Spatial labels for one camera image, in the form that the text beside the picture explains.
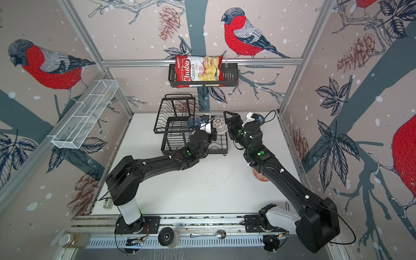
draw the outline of black dish rack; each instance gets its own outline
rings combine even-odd
[[[154,133],[163,134],[161,150],[164,155],[184,147],[189,142],[189,137],[194,129],[188,128],[187,121],[189,118],[195,119],[195,111],[197,110],[199,110],[198,103],[191,94],[167,94],[162,99]],[[217,135],[217,141],[213,141],[209,146],[208,154],[226,155],[227,153],[227,133],[219,134]]]
[[[176,81],[175,64],[169,65],[169,82],[171,87],[178,87],[179,85],[200,85],[200,87],[211,87],[210,85],[220,85],[219,87],[236,87],[238,85],[238,64],[227,63],[221,64],[221,71],[224,80],[212,81]]]

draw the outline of bird wing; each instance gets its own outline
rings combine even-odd
[[[233,33],[240,41],[249,45],[253,45],[263,36],[263,33],[254,27],[248,19],[245,20],[245,24],[241,29],[236,29]]]
[[[45,57],[45,62],[40,66],[40,69],[46,73],[62,74],[68,71],[69,55],[65,52],[54,52],[42,47],[39,47]]]
[[[65,52],[54,52],[44,48],[40,49],[45,57],[45,62],[40,66],[40,69],[47,73],[62,74],[74,69],[95,64],[95,62],[91,62],[87,59],[76,58],[66,54]]]

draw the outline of wire dish rack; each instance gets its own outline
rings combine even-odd
[[[54,136],[52,143],[58,148],[79,149],[118,89],[115,80],[96,81],[86,99],[76,102],[80,103],[79,107]]]
[[[187,121],[190,118],[195,120],[195,110],[199,110],[195,104],[199,105],[191,94],[167,94],[162,99],[154,133],[163,134],[161,148],[163,154],[168,155],[171,151],[180,149],[189,142],[189,137],[194,129],[188,127]],[[228,153],[226,133],[217,135],[217,141],[211,143],[208,153],[224,155]]]

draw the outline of metal spoon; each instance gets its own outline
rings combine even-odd
[[[227,236],[227,233],[225,233],[224,230],[220,229],[217,232],[215,232],[215,234],[195,234],[195,233],[191,233],[190,237],[191,238],[196,238],[196,237],[202,237],[202,236],[206,236],[206,235],[214,235],[219,239],[224,239]]]

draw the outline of bird head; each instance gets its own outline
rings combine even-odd
[[[26,51],[32,46],[34,46],[33,42],[24,39],[16,40],[10,44],[9,56],[13,65],[17,66],[21,64],[22,66],[28,66],[29,62],[26,58]]]
[[[234,18],[237,16],[245,16],[244,11],[241,8],[233,7],[225,11],[221,22],[225,22],[226,25],[230,25]]]

